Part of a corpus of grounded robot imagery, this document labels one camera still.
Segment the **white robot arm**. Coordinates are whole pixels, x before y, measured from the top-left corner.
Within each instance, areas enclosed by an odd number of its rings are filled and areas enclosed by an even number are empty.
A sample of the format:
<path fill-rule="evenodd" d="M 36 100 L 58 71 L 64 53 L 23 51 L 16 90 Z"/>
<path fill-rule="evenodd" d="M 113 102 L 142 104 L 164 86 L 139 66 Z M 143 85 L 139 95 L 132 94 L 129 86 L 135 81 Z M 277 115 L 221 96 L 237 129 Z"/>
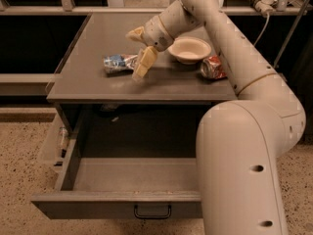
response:
<path fill-rule="evenodd" d="M 301 138 L 305 111 L 218 0 L 177 0 L 127 33 L 145 44 L 135 79 L 144 77 L 179 35 L 203 25 L 235 92 L 201 119 L 196 141 L 207 235 L 288 235 L 277 158 Z"/>

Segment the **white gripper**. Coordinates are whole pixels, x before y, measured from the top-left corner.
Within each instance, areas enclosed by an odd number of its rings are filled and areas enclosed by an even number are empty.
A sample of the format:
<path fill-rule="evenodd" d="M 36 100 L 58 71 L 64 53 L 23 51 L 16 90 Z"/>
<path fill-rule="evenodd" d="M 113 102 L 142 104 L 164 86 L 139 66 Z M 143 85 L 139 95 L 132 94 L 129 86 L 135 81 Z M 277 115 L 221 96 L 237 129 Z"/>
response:
<path fill-rule="evenodd" d="M 130 30 L 126 33 L 125 37 L 149 46 L 141 49 L 138 53 L 132 74 L 132 78 L 135 81 L 141 81 L 156 62 L 158 52 L 165 51 L 174 42 L 163 26 L 159 16 L 151 18 L 145 23 L 144 27 L 139 26 Z"/>

